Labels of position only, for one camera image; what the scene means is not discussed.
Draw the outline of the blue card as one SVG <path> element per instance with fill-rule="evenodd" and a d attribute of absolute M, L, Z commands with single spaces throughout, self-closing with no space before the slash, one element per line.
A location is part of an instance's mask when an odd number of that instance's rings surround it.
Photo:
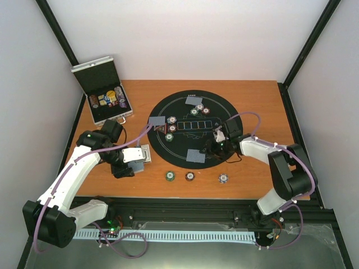
<path fill-rule="evenodd" d="M 149 117 L 148 123 L 152 126 L 163 126 L 167 122 L 165 116 Z"/>
<path fill-rule="evenodd" d="M 201 153 L 200 150 L 188 149 L 186 161 L 189 163 L 200 163 L 204 164 L 206 159 L 206 155 Z"/>
<path fill-rule="evenodd" d="M 193 105 L 193 106 L 201 105 L 202 104 L 202 98 L 197 97 L 197 96 L 188 96 L 186 98 L 185 104 Z"/>

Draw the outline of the blue poker chip stack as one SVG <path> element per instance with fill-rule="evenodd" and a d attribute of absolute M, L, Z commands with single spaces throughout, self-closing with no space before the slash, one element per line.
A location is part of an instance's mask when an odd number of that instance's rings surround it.
<path fill-rule="evenodd" d="M 227 174 L 221 174 L 218 179 L 219 183 L 225 184 L 226 182 L 228 182 L 229 176 Z"/>

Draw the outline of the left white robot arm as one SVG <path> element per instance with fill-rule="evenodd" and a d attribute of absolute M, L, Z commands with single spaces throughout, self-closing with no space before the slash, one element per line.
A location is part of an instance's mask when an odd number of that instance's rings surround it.
<path fill-rule="evenodd" d="M 41 240 L 64 248 L 75 232 L 95 221 L 112 225 L 117 212 L 104 197 L 95 197 L 86 204 L 71 208 L 72 201 L 90 171 L 100 162 L 110 164 L 115 178 L 133 177 L 133 169 L 124 162 L 124 154 L 116 148 L 123 126 L 107 119 L 101 129 L 85 131 L 76 142 L 73 153 L 53 184 L 37 201 L 27 201 L 22 208 L 33 247 L 39 250 Z"/>

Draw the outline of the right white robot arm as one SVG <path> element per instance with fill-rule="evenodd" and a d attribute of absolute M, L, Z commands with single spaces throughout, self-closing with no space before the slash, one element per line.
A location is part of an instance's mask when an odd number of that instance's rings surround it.
<path fill-rule="evenodd" d="M 317 177 L 300 145 L 284 146 L 262 140 L 254 132 L 244 134 L 238 118 L 236 114 L 216 127 L 201 152 L 220 161 L 236 154 L 269 165 L 272 189 L 243 216 L 253 226 L 263 227 L 270 217 L 295 205 L 299 198 L 310 196 L 317 186 Z"/>

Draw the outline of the red triangular all-in button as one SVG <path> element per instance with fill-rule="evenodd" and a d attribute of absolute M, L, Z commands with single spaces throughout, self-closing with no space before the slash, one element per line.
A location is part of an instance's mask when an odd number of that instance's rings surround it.
<path fill-rule="evenodd" d="M 164 133 L 165 135 L 167 134 L 167 125 L 164 124 L 162 126 L 157 126 L 154 128 L 155 131 L 158 131 L 158 132 L 161 132 L 161 133 Z"/>

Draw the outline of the green poker chip stack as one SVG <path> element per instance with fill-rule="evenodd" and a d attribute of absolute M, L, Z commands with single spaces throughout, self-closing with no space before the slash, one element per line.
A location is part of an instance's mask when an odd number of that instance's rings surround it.
<path fill-rule="evenodd" d="M 173 171 L 167 171 L 165 174 L 165 179 L 168 182 L 172 182 L 175 180 L 175 173 Z"/>

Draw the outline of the brown poker chip stack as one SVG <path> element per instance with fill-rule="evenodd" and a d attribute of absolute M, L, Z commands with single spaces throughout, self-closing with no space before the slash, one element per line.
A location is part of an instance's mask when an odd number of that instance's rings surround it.
<path fill-rule="evenodd" d="M 185 179 L 189 182 L 193 181 L 195 179 L 195 174 L 193 172 L 187 172 L 185 175 Z"/>

